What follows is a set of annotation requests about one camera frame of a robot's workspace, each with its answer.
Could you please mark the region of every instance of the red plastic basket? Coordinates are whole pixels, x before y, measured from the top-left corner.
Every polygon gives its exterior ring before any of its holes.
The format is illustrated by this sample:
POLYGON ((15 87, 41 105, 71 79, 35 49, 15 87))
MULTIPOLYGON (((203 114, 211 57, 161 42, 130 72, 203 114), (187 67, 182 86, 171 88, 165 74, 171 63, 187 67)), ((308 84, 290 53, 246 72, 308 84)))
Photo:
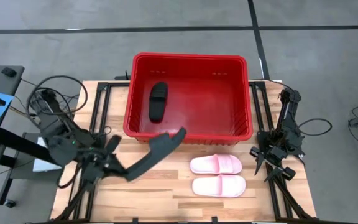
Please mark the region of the red plastic basket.
POLYGON ((236 144, 252 136, 247 62, 236 55, 140 53, 134 58, 124 132, 144 142, 186 128, 184 143, 236 144), (161 123, 149 120, 149 96, 168 85, 161 123))

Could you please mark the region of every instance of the pink slipper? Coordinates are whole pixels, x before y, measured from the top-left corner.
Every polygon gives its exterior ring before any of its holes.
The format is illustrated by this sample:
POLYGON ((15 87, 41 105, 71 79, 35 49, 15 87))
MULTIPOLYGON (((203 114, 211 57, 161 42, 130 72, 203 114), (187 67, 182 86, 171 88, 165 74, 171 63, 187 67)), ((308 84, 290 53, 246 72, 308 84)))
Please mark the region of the pink slipper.
POLYGON ((195 174, 238 174, 242 165, 236 156, 215 154, 192 159, 190 169, 195 174))
POLYGON ((193 181, 194 194, 212 197, 238 197, 246 190, 246 180, 239 175, 202 177, 193 181))

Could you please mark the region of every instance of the black slipper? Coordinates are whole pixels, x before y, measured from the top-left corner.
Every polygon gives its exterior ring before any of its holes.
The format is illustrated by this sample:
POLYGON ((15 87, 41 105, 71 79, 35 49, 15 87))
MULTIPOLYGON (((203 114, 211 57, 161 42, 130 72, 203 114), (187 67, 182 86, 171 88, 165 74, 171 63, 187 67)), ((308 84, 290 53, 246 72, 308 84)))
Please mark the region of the black slipper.
POLYGON ((162 121, 167 104, 168 86, 164 82, 155 84, 150 92, 149 118, 151 122, 162 121))

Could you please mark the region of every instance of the wooden tabletop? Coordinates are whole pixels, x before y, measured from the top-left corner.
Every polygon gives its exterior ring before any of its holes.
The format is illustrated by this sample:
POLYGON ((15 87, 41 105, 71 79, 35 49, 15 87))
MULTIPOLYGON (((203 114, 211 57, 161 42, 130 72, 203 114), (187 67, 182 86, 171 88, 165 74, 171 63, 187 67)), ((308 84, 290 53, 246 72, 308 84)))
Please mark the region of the wooden tabletop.
MULTIPOLYGON (((89 129, 98 82, 101 81, 83 82, 88 90, 88 102, 82 110, 75 114, 74 118, 74 121, 81 128, 89 129)), ((272 82, 266 82, 266 86, 273 121, 276 124, 282 105, 278 99, 282 86, 272 82)), ((137 162, 149 150, 147 144, 139 144, 136 139, 126 136, 122 130, 127 92, 128 87, 112 88, 106 120, 106 125, 112 128, 108 138, 113 134, 122 136, 122 141, 116 152, 117 157, 125 167, 137 162)), ((268 127, 262 94, 259 93, 258 95, 264 126, 268 127)), ((78 105, 83 103, 84 98, 84 91, 81 90, 78 105)), ((102 105, 100 103, 99 114, 101 114, 102 105)), ((235 146, 182 144, 163 161, 132 182, 126 182, 118 177, 108 177, 100 181, 96 186, 91 221, 131 222, 133 217, 138 217, 140 222, 201 222, 210 221, 212 216, 217 216, 219 221, 274 220, 269 184, 263 182, 267 176, 265 166, 262 166, 259 173, 254 175, 256 162, 249 154, 251 147, 257 146, 256 133, 258 131, 252 97, 251 109, 254 135, 248 141, 239 142, 235 146), (241 160, 243 170, 239 175, 245 178, 247 187, 240 197, 201 197, 192 192, 191 182, 193 179, 209 175, 193 174, 190 171, 190 160, 194 157, 208 156, 215 153, 229 153, 241 160)), ((99 122, 100 115, 98 116, 96 127, 98 127, 99 122)), ((289 166, 296 171, 296 176, 290 182, 287 182, 289 191, 305 212, 315 216, 303 165, 294 157, 288 157, 283 161, 283 165, 289 166)), ((65 167, 61 184, 65 184, 71 179, 74 169, 74 162, 65 167)), ((78 187, 78 179, 75 183, 74 189, 78 187)), ((71 187, 57 190, 51 218, 59 215, 67 206, 70 189, 71 187)), ((278 189, 277 194, 280 211, 282 217, 284 217, 283 198, 278 189)), ((80 217, 85 215, 85 206, 86 203, 83 203, 80 217)))

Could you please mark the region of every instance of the concrete floor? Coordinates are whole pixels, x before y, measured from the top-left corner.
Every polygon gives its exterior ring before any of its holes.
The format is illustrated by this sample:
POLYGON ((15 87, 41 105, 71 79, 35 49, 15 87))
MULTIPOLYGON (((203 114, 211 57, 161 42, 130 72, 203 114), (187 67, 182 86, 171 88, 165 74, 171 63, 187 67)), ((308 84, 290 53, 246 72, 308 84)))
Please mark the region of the concrete floor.
MULTIPOLYGON (((358 1, 255 0, 255 10, 260 26, 358 25, 358 1)), ((216 25, 251 26, 247 1, 0 0, 0 29, 216 25)), ((358 222, 358 142, 347 130, 350 110, 358 106, 358 30, 261 31, 261 36, 271 79, 302 95, 298 122, 326 118, 334 126, 324 136, 306 137, 303 145, 317 215, 358 222)), ((138 52, 238 54, 248 61, 250 78, 262 77, 253 31, 0 34, 0 65, 23 65, 23 78, 36 83, 58 74, 112 80, 130 71, 138 52)), ((66 95, 79 90, 65 81, 50 85, 66 95)), ((21 83, 17 96, 26 99, 31 89, 21 83)), ((13 105, 20 107, 16 100, 13 105)), ((3 127, 17 134, 37 131, 11 112, 3 127)), ((353 131, 358 136, 358 128, 353 131)), ((4 178, 0 175, 0 185, 4 178)), ((0 207, 0 223, 45 221, 55 191, 54 183, 15 181, 9 198, 19 204, 0 207)))

